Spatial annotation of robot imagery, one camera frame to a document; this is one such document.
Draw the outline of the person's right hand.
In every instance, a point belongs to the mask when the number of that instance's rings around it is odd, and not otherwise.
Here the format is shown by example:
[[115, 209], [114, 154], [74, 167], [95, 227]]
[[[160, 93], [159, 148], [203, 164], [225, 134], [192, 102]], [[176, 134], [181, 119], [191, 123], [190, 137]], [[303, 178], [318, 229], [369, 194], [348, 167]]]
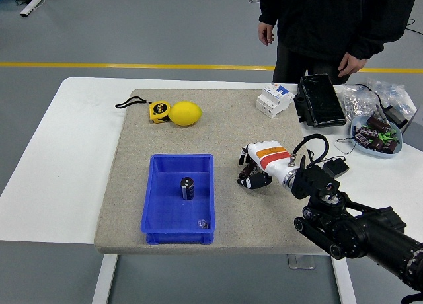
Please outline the person's right hand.
[[259, 22], [258, 24], [258, 39], [265, 45], [268, 46], [274, 41], [274, 26], [271, 24], [266, 24]]

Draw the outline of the person's left hand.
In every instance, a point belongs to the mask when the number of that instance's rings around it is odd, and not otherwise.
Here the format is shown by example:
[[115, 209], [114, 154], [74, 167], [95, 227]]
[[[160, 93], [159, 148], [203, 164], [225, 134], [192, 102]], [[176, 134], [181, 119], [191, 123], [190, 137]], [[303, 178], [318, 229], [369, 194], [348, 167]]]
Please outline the person's left hand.
[[338, 77], [344, 77], [357, 73], [366, 65], [366, 63], [366, 59], [358, 59], [350, 53], [346, 52], [338, 66]]

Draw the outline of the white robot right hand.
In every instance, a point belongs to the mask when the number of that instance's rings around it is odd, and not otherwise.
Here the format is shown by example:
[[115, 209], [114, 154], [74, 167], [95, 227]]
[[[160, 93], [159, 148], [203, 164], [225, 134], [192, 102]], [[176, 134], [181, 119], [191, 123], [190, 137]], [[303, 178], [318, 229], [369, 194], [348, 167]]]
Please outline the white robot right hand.
[[250, 143], [241, 149], [237, 183], [248, 189], [265, 187], [275, 179], [291, 190], [298, 166], [291, 154], [277, 141]]

